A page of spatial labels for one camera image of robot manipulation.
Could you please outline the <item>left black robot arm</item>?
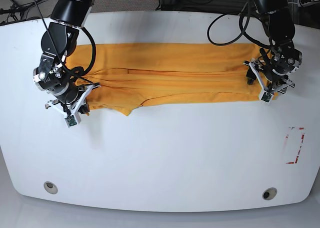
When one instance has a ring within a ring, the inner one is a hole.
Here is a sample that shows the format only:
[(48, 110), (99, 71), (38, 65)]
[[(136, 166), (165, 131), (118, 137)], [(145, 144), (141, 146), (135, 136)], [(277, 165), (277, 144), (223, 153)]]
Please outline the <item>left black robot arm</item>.
[(295, 26), (287, 0), (252, 1), (269, 44), (259, 44), (260, 57), (244, 62), (248, 66), (246, 77), (249, 85), (259, 82), (259, 99), (269, 103), (276, 93), (285, 94), (288, 87), (295, 86), (289, 74), (301, 66), (302, 53), (295, 49), (293, 43)]

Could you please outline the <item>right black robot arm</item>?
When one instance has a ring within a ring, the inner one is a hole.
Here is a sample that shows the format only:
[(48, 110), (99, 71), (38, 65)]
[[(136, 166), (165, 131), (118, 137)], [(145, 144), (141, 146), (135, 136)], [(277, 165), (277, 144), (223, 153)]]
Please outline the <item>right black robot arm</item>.
[[(96, 44), (91, 34), (84, 27), (95, 0), (58, 0), (51, 14), (52, 22), (45, 26), (46, 32), (41, 39), (42, 56), (40, 64), (33, 71), (33, 81), (42, 91), (55, 96), (46, 107), (61, 104), (60, 112), (68, 125), (79, 124), (79, 114), (90, 111), (87, 96), (99, 83), (85, 80), (86, 84), (76, 85), (83, 80), (94, 66)], [(83, 31), (91, 43), (91, 61), (86, 69), (77, 66), (69, 69), (66, 59), (76, 49), (79, 32)]]

